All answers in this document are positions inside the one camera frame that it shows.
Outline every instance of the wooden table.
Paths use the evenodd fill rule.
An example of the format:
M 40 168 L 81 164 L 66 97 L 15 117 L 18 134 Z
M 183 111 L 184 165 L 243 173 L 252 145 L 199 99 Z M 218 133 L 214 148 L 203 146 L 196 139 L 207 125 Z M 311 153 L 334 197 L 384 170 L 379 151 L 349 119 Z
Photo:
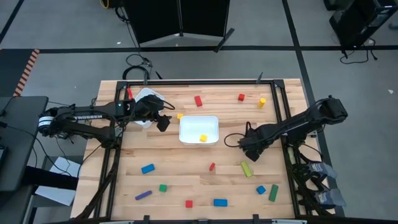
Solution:
M 285 89 L 292 116 L 307 109 L 300 79 L 286 79 Z M 114 100 L 117 81 L 102 81 L 97 105 Z M 173 116 L 166 132 L 161 133 L 152 125 L 142 129 L 130 123 L 123 136 L 121 159 L 114 196 L 112 220 L 142 220 L 150 215 L 151 220 L 188 219 L 250 219 L 253 214 L 260 218 L 293 218 L 292 199 L 287 181 L 284 157 L 280 141 L 266 149 L 257 162 L 250 161 L 239 148 L 224 145 L 224 137 L 230 133 L 244 133 L 246 121 L 253 128 L 266 123 L 276 123 L 271 88 L 265 85 L 179 85 L 145 86 L 165 96 L 176 107 L 175 111 L 164 110 Z M 137 95 L 142 86 L 132 88 Z M 238 95 L 245 94 L 243 102 Z M 200 95 L 202 107 L 197 107 L 194 96 Z M 257 107 L 260 98 L 267 103 Z M 282 97 L 278 91 L 281 110 Z M 177 114 L 213 115 L 219 119 L 220 140 L 210 147 L 185 146 L 178 140 L 179 122 Z M 93 122 L 101 127 L 105 121 Z M 238 137 L 232 137 L 234 143 Z M 317 148 L 315 139 L 306 143 Z M 85 157 L 99 145 L 89 140 Z M 301 152 L 309 159 L 320 160 L 317 152 L 302 146 Z M 94 196 L 100 179 L 103 150 L 97 150 L 81 169 L 71 217 L 77 216 Z M 247 178 L 240 166 L 247 161 L 254 176 Z M 214 162 L 216 168 L 209 171 Z M 153 163 L 155 171 L 143 175 L 141 167 Z M 159 192 L 159 185 L 168 186 L 166 193 Z M 268 200 L 271 185 L 277 184 L 279 191 L 275 202 Z M 264 185 L 267 192 L 259 195 L 256 188 Z M 152 195 L 135 200 L 134 197 L 147 190 Z M 105 212 L 108 193 L 104 194 L 101 214 Z M 214 207 L 214 198 L 228 199 L 228 207 Z M 193 200 L 193 208 L 185 208 L 185 201 Z

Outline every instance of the white bowl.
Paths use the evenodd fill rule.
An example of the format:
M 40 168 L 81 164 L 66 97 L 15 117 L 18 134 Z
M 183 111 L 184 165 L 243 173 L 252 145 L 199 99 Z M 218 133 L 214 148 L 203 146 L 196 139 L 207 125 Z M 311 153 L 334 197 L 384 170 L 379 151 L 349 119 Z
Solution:
M 147 95 L 155 95 L 157 97 L 159 97 L 161 100 L 164 100 L 164 96 L 158 94 L 157 92 L 155 92 L 154 90 L 151 90 L 150 88 L 143 88 L 136 97 L 134 97 L 134 99 L 136 100 L 136 102 L 138 102 L 141 98 L 143 98 L 144 96 Z M 152 124 L 151 121 L 135 121 L 135 123 L 141 125 L 143 128 L 149 128 L 150 125 Z
M 206 142 L 200 136 L 207 136 Z M 218 118 L 216 116 L 183 116 L 180 120 L 180 141 L 186 145 L 210 146 L 218 141 Z

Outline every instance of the black metal frame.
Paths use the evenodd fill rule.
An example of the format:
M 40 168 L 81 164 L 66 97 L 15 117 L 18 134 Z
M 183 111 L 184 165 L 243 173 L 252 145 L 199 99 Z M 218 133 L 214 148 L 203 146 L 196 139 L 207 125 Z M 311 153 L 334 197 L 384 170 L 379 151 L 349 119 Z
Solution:
M 115 93 L 114 100 L 119 101 L 120 100 L 119 96 L 121 94 L 121 90 L 125 90 L 126 88 L 129 88 L 134 85 L 143 85 L 143 82 L 142 81 L 118 81 L 116 84 L 116 93 Z M 280 89 L 280 92 L 282 95 L 282 102 L 284 105 L 284 111 L 285 111 L 286 117 L 287 118 L 291 117 L 289 103 L 287 101 L 286 89 L 285 89 L 283 80 L 261 80 L 259 83 L 258 83 L 258 80 L 256 80 L 256 79 L 248 79 L 248 80 L 148 80 L 148 85 L 155 85 L 155 86 L 156 85 L 270 85 L 277 122 L 279 123 L 282 121 L 282 113 L 280 110 L 279 99 L 277 96 L 277 88 Z M 128 98 L 127 91 L 125 91 L 122 100 L 126 100 L 127 98 Z M 283 153 L 284 153 L 285 165 L 287 167 L 291 166 L 288 147 L 283 141 L 282 141 L 282 148 L 283 148 Z M 119 164 L 120 151 L 121 151 L 120 148 L 116 149 L 115 157 L 114 157 L 114 164 L 115 163 L 117 165 Z M 108 164 L 109 164 L 109 156 L 110 156 L 110 150 L 105 151 L 103 166 L 101 168 L 99 186 L 101 186 L 101 184 L 103 184 L 105 181 L 105 176 L 106 176 L 106 172 L 107 172 Z M 295 160 L 296 160 L 296 162 L 300 161 L 298 155 L 295 155 Z M 115 192 L 115 188 L 116 188 L 117 171 L 118 170 L 116 169 L 116 173 L 114 174 L 114 178 L 112 179 L 112 181 L 110 183 L 110 188 L 109 188 L 109 197 L 108 197 L 108 202 L 107 202 L 107 206 L 106 206 L 106 216 L 104 217 L 108 220 L 111 219 L 111 214 L 112 214 L 112 209 L 113 209 L 113 199 L 114 199 L 114 192 Z M 293 178 L 290 176 L 289 173 L 287 173 L 287 177 L 288 177 L 288 181 L 289 181 L 289 188 L 290 188 L 290 194 L 292 197 L 294 214 L 297 217 L 300 215 L 300 209 L 299 209 L 299 203 L 297 200 L 297 193 L 295 191 L 295 184 L 294 184 Z M 101 203 L 102 203 L 102 201 L 99 200 L 96 205 L 94 218 L 100 218 L 99 214 L 100 214 L 100 210 L 101 210 Z M 211 220 L 211 222 L 212 223 L 254 223 L 254 221 L 255 221 L 255 223 L 271 223 L 272 222 L 271 219 L 258 219 L 258 215 L 257 216 L 254 215 L 254 217 L 257 217 L 257 218 L 254 218 L 252 220 Z M 202 221 L 201 220 L 151 221 L 151 223 L 201 223 L 201 222 L 207 222 L 207 220 L 202 220 Z M 134 223 L 145 223 L 145 221 L 134 221 Z

